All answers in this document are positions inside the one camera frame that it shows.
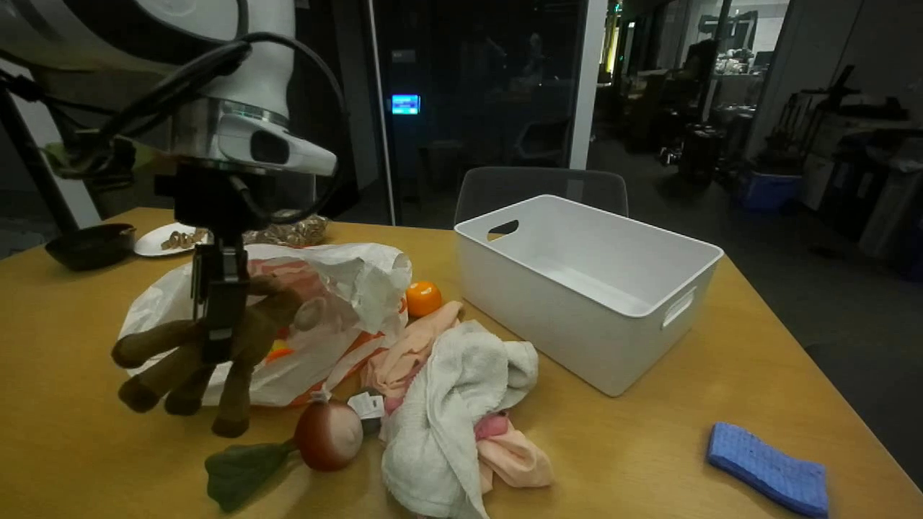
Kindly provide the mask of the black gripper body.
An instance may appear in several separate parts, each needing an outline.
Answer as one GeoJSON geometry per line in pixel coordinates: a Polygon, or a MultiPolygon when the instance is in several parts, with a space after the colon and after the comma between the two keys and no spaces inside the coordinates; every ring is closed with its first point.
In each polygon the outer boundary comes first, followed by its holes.
{"type": "Polygon", "coordinates": [[[174,215],[212,233],[199,259],[203,288],[248,283],[242,236],[288,215],[275,200],[278,187],[268,171],[212,159],[179,159],[157,177],[157,192],[174,201],[174,215]]]}

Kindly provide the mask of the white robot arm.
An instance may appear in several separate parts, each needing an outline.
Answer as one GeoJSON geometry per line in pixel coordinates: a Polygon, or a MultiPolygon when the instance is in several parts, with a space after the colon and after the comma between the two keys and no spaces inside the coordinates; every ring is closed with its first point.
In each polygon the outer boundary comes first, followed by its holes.
{"type": "Polygon", "coordinates": [[[0,0],[0,51],[20,67],[3,90],[44,106],[57,97],[39,68],[160,78],[104,123],[67,133],[54,172],[98,179],[131,135],[171,120],[174,208],[212,233],[197,253],[207,285],[246,277],[246,233],[301,213],[262,200],[278,179],[337,171],[331,149],[288,130],[288,81],[310,54],[294,0],[0,0]]]}

